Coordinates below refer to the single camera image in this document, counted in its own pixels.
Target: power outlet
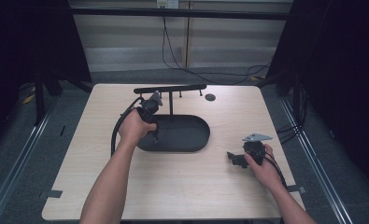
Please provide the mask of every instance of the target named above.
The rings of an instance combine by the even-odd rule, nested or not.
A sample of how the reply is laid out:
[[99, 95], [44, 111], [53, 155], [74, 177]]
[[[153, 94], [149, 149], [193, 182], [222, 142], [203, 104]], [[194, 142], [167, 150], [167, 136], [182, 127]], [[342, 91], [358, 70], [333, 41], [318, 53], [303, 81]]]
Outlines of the power outlet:
[[178, 9], [178, 0], [167, 0], [167, 8]]
[[167, 0], [157, 0], [157, 8], [167, 8]]

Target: wooden tabletop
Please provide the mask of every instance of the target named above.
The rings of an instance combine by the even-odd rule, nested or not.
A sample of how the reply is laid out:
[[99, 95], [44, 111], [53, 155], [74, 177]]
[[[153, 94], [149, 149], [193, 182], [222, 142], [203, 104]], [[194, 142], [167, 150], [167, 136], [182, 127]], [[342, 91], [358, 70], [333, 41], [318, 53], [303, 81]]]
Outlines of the wooden tabletop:
[[[135, 88], [162, 85], [98, 84], [93, 88], [73, 140], [42, 212], [46, 220], [79, 219], [91, 187], [110, 158], [112, 130], [120, 114], [138, 97]], [[212, 93], [215, 101], [206, 100]], [[272, 136], [273, 149], [288, 185], [290, 167], [278, 141], [263, 96], [256, 87], [207, 86], [202, 91], [173, 92], [175, 114], [195, 115], [210, 127], [206, 147], [194, 153], [135, 149], [122, 219], [245, 219], [280, 217], [275, 201], [251, 169], [233, 166], [227, 151], [243, 154], [242, 137]], [[157, 114], [169, 114], [168, 95]], [[292, 193], [303, 205], [298, 192]]]

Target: carpeted floor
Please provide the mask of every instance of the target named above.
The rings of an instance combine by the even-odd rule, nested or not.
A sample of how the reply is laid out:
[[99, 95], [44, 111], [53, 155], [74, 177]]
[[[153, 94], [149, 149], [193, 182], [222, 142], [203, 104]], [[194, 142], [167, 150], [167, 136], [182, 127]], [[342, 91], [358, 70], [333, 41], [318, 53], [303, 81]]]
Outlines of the carpeted floor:
[[[196, 72], [225, 72], [230, 74], [246, 74], [247, 68], [198, 68]], [[172, 69], [155, 69], [122, 72], [93, 73], [93, 84], [96, 83], [160, 83], [160, 84], [234, 84], [244, 77], [232, 75], [195, 75]], [[246, 78], [239, 85], [254, 85], [256, 81]], [[89, 94], [79, 90], [69, 83], [62, 82], [64, 91], [59, 97], [46, 97], [46, 105], [55, 106], [50, 114], [50, 120], [39, 138], [30, 160], [25, 166], [15, 189], [13, 190], [0, 223], [49, 223], [42, 219], [41, 211], [45, 199], [40, 199], [43, 190], [51, 189], [54, 179], [62, 164], [65, 152], [75, 132]], [[35, 121], [35, 102], [23, 105], [21, 100], [28, 91], [20, 92], [20, 100], [12, 111], [4, 134], [0, 139], [0, 188], [5, 176], [15, 163], [27, 137], [33, 130]], [[277, 130], [287, 128], [290, 121], [284, 113], [281, 101], [276, 94], [275, 86], [262, 88], [262, 93], [271, 118]], [[330, 131], [312, 109], [311, 103], [307, 109], [304, 130], [318, 154], [326, 173], [330, 177], [337, 193], [341, 196], [353, 223], [369, 223], [369, 183], [356, 166], [346, 156], [345, 149], [330, 136]], [[284, 137], [291, 131], [280, 134]], [[283, 144], [291, 171], [298, 186], [305, 187], [302, 194], [308, 213], [318, 223], [339, 223], [309, 161], [296, 138]], [[254, 223], [277, 223], [278, 220], [254, 220]], [[203, 220], [194, 223], [242, 223], [237, 221]]]

